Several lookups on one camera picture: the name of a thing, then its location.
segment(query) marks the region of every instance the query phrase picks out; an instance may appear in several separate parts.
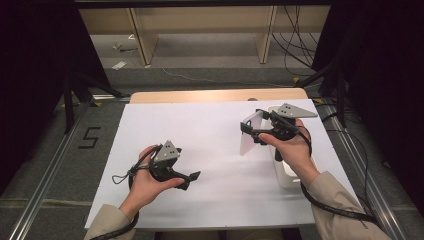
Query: hand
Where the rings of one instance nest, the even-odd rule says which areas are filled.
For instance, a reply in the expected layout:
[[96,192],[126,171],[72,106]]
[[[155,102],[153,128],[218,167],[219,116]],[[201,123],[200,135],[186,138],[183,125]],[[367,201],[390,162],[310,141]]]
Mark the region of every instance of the hand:
[[[139,159],[154,147],[156,147],[156,145],[144,149],[139,154]],[[143,163],[150,162],[152,154],[153,153],[149,154],[143,160]],[[140,208],[153,202],[161,192],[174,188],[182,183],[184,183],[184,179],[182,178],[172,178],[165,182],[158,182],[152,177],[148,169],[138,170],[134,177],[130,193],[119,209],[127,215],[128,219],[133,219]]]
[[[299,130],[310,139],[309,133],[304,128],[303,122],[300,119],[296,119],[296,126],[300,126]],[[292,168],[307,188],[315,177],[319,175],[309,156],[308,144],[299,135],[288,141],[278,140],[266,133],[259,134],[259,138],[265,143],[274,146],[280,152],[283,160]]]

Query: floor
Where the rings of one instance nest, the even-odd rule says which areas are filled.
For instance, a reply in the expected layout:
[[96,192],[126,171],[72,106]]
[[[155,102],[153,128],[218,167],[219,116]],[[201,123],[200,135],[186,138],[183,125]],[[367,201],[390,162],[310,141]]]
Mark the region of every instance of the floor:
[[[291,34],[283,34],[285,39],[290,39]],[[283,47],[287,43],[279,34],[275,35]],[[309,51],[313,57],[313,50],[316,47],[315,40],[319,39],[319,34],[302,34],[302,40],[311,49]],[[133,81],[136,74],[151,74],[155,76],[147,85],[148,89],[158,89],[160,79],[167,77],[175,81],[191,81],[193,84],[197,81],[204,85],[213,82],[233,80],[243,87],[245,84],[252,84],[252,81],[262,81],[262,76],[270,76],[271,80],[265,79],[269,83],[261,87],[275,87],[291,85],[297,78],[303,79],[310,73],[313,73],[307,66],[299,63],[293,57],[285,57],[284,51],[274,39],[271,39],[268,61],[266,64],[260,64],[254,44],[254,37],[250,34],[196,34],[196,35],[162,35],[155,50],[155,56],[150,65],[141,64],[136,48],[135,40],[129,39],[129,36],[92,36],[101,62],[111,80],[113,87],[122,88],[128,91],[137,91],[134,85],[139,83],[125,82]],[[119,49],[114,49],[115,44],[120,43]],[[299,45],[298,39],[293,42]],[[311,61],[308,53],[302,49],[290,47],[289,50],[299,59],[307,62]],[[124,61],[126,65],[120,70],[111,69],[114,65]],[[273,74],[274,71],[285,73]],[[256,80],[248,79],[246,72],[257,74]],[[310,97],[317,96],[319,81],[306,87]],[[78,106],[75,99],[75,110],[82,112],[79,127],[75,130],[75,136],[72,139],[65,139],[63,130],[65,124],[64,110],[61,103],[58,104],[54,116],[48,123],[49,128],[40,138],[39,145],[34,149],[33,159],[25,163],[21,170],[16,174],[15,179],[10,184],[7,191],[0,199],[0,239],[7,239],[15,229],[15,225],[20,224],[24,209],[28,207],[28,202],[34,196],[39,183],[44,179],[43,175],[46,169],[51,169],[52,160],[60,162],[56,166],[53,180],[45,186],[45,195],[41,200],[40,208],[36,216],[29,219],[26,224],[30,226],[22,238],[16,239],[81,239],[84,236],[83,229],[86,215],[90,209],[91,201],[95,194],[95,189],[102,175],[102,167],[107,160],[108,149],[113,143],[114,133],[119,125],[119,114],[125,106],[124,101],[100,101],[102,107],[96,106]],[[317,109],[321,118],[331,114],[334,109],[330,106],[319,105]],[[354,106],[346,107],[346,118],[348,119],[349,141],[359,149],[357,156],[346,151],[343,146],[343,135],[334,131],[329,131],[333,145],[337,154],[345,167],[346,173],[351,180],[354,189],[361,190],[363,184],[358,177],[358,167],[355,166],[352,158],[365,158],[369,161],[369,184],[375,183],[378,191],[370,187],[371,194],[381,193],[382,198],[388,206],[389,212],[394,215],[395,223],[399,225],[401,234],[397,239],[424,239],[424,219],[417,212],[408,196],[404,193],[399,182],[397,182],[389,168],[381,165],[382,156],[373,143],[370,136],[360,122],[360,117],[354,112]],[[327,129],[337,128],[337,120],[330,118],[325,121]],[[86,145],[83,136],[90,127],[101,128],[98,131],[98,137],[101,139],[96,145],[96,149],[82,150],[81,146]],[[70,146],[66,149],[60,149],[61,142],[69,141]],[[58,151],[65,152],[63,159],[58,157]],[[373,205],[373,209],[379,209],[379,204]],[[302,239],[320,239],[314,226],[303,226],[301,228]],[[151,240],[154,234],[151,232],[138,231],[136,239]]]

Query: white sheet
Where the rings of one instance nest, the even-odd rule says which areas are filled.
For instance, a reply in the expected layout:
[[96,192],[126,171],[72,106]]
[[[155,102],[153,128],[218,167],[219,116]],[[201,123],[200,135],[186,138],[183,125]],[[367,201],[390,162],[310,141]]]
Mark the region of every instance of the white sheet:
[[[182,148],[174,170],[201,171],[187,191],[171,189],[142,208],[136,228],[190,230],[283,227],[314,223],[310,203],[300,188],[279,186],[267,146],[259,144],[240,156],[240,121],[255,109],[290,103],[316,112],[311,100],[218,103],[128,104],[125,107],[86,228],[102,204],[119,206],[128,183],[115,185],[112,175],[125,175],[138,154],[152,144],[171,140]],[[302,119],[312,135],[320,171],[331,172],[353,189],[319,118]]]

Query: metal rail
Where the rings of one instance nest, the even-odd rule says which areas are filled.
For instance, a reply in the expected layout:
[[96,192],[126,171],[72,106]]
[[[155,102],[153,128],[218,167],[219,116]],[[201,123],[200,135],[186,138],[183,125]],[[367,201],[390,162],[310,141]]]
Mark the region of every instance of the metal rail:
[[[335,112],[334,107],[326,108],[328,114]],[[340,122],[336,118],[332,118],[332,124],[336,130],[349,133],[347,129],[344,129]],[[352,161],[356,171],[358,172],[359,178],[365,184],[365,173],[367,172],[367,192],[368,197],[375,208],[376,213],[378,214],[379,222],[382,224],[385,232],[392,239],[403,240],[406,239],[406,236],[403,232],[402,227],[399,224],[396,216],[389,207],[389,204],[385,200],[383,194],[378,189],[377,183],[374,180],[374,177],[370,173],[369,169],[366,171],[366,159],[364,159],[356,148],[352,138],[349,134],[339,133],[338,136],[342,144],[344,145],[350,160]]]
[[47,167],[43,178],[41,179],[40,183],[37,186],[37,189],[35,190],[34,194],[32,195],[31,199],[29,200],[24,212],[22,213],[21,217],[17,221],[11,236],[9,237],[10,240],[20,240],[25,239],[37,213],[38,210],[41,207],[41,204],[43,202],[44,197],[46,196],[55,176],[56,173],[60,167],[60,165],[63,162],[63,159],[65,158],[65,155],[69,149],[69,143],[74,137],[74,133],[76,128],[78,127],[78,124],[82,117],[84,116],[85,112],[89,108],[90,103],[81,103],[78,107],[77,114],[75,115],[75,123],[71,130],[65,134],[65,136],[62,138],[62,141],[60,142],[60,145],[58,149],[56,150],[49,166]]

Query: sleeve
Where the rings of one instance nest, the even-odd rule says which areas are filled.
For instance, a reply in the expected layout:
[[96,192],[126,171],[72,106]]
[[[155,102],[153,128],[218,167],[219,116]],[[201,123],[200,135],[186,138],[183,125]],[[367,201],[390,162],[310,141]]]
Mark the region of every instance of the sleeve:
[[[84,240],[121,229],[128,224],[130,224],[130,220],[123,212],[121,212],[121,210],[119,210],[119,208],[105,204],[100,208],[99,212],[91,223],[91,226],[88,229]],[[132,239],[134,234],[135,229],[131,229],[129,232],[122,234],[121,236],[118,236],[114,239],[128,240]]]
[[[308,192],[317,201],[331,207],[364,213],[359,203],[329,172],[318,175]],[[390,239],[373,223],[336,215],[314,205],[312,212],[322,239]]]

